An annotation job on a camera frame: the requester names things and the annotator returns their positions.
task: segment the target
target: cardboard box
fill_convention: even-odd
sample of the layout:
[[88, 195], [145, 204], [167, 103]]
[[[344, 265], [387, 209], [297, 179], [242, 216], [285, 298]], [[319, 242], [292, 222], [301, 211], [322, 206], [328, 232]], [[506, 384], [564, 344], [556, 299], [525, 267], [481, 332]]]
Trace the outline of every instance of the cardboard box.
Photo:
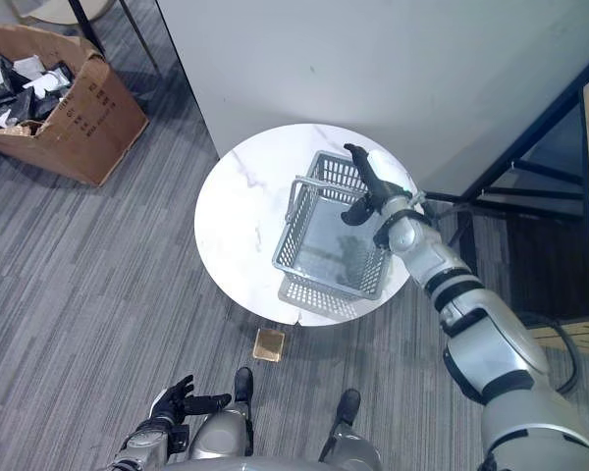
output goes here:
[[42, 124], [0, 130], [0, 152], [37, 167], [100, 185], [148, 120], [118, 76], [87, 40], [28, 26], [0, 26], [0, 53], [12, 61], [36, 54], [45, 67], [63, 60], [75, 81]]

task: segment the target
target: basket handle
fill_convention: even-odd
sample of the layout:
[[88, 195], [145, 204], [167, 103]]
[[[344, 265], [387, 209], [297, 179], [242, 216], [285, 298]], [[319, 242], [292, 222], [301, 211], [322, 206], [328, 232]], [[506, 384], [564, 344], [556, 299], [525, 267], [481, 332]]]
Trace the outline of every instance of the basket handle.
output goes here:
[[354, 191], [352, 189], [345, 188], [344, 186], [340, 186], [338, 184], [333, 183], [325, 183], [319, 182], [318, 180], [311, 179], [310, 177], [302, 177], [301, 175], [297, 175], [294, 177], [293, 184], [291, 184], [291, 194], [288, 198], [288, 211], [286, 212], [286, 223], [289, 224], [293, 220], [293, 215], [295, 213], [295, 195], [296, 195], [296, 186], [298, 184], [307, 184], [309, 186], [315, 186], [318, 189], [332, 189], [342, 194], [346, 194], [347, 196], [353, 196], [355, 198], [359, 198], [362, 196], [362, 192]]

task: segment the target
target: black joint ring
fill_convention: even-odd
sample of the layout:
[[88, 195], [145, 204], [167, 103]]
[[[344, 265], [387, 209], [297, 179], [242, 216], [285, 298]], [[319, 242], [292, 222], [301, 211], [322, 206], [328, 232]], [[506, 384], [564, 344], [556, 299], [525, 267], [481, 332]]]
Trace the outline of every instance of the black joint ring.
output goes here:
[[391, 226], [401, 218], [410, 218], [428, 226], [432, 225], [430, 220], [421, 213], [418, 213], [413, 209], [402, 209], [384, 221], [382, 227], [373, 236], [373, 241], [378, 248], [389, 248], [389, 230], [391, 229]]

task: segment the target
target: white marble table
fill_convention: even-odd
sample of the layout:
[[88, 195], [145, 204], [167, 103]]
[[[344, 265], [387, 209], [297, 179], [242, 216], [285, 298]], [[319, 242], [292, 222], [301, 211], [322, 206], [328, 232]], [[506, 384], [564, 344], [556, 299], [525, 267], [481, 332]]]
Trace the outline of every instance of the white marble table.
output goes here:
[[[196, 203], [196, 244], [211, 278], [237, 304], [284, 324], [325, 326], [347, 320], [322, 316], [282, 301], [278, 291], [284, 273], [272, 265], [293, 179], [306, 174], [318, 150], [350, 157], [343, 149], [346, 142], [367, 150], [384, 149], [342, 128], [291, 125], [247, 139], [209, 174]], [[407, 172], [404, 186], [416, 192]], [[354, 301], [355, 317], [384, 304], [407, 279], [401, 260], [392, 257], [381, 297]]]

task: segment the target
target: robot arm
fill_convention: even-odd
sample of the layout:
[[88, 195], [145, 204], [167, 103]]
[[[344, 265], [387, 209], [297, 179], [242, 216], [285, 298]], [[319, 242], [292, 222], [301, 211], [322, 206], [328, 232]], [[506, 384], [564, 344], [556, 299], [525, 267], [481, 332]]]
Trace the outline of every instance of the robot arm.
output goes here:
[[369, 193], [343, 220], [362, 224], [378, 211], [385, 223], [376, 243], [402, 259], [434, 302], [450, 337], [445, 365], [463, 394], [485, 406], [481, 469], [589, 470], [589, 437], [573, 407], [550, 386], [543, 350], [414, 211], [412, 195], [396, 178], [397, 161], [381, 151], [345, 148]]
[[157, 395], [149, 418], [137, 426], [116, 454], [111, 469], [116, 471], [159, 470], [171, 454], [187, 449], [189, 429], [183, 425], [188, 415], [217, 412], [231, 400], [229, 394], [193, 396], [193, 376]]

